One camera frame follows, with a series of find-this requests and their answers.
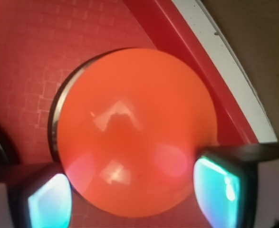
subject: white trim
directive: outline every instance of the white trim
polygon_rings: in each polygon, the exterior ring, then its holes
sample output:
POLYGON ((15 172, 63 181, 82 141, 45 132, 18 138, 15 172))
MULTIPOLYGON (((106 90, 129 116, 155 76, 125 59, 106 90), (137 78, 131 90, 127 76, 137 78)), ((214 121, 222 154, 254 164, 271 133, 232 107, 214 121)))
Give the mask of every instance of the white trim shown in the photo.
POLYGON ((227 40, 200 0, 172 0, 230 89, 260 143, 277 138, 262 103, 227 40))

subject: red panel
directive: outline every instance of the red panel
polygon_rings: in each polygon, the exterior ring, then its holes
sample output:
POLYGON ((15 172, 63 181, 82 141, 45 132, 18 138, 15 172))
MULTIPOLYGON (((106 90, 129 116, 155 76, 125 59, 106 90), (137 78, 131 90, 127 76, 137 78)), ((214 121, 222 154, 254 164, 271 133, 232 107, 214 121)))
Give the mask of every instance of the red panel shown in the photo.
POLYGON ((124 0, 155 46, 187 63, 213 98, 219 143, 257 143, 257 138, 207 53, 170 0, 124 0))

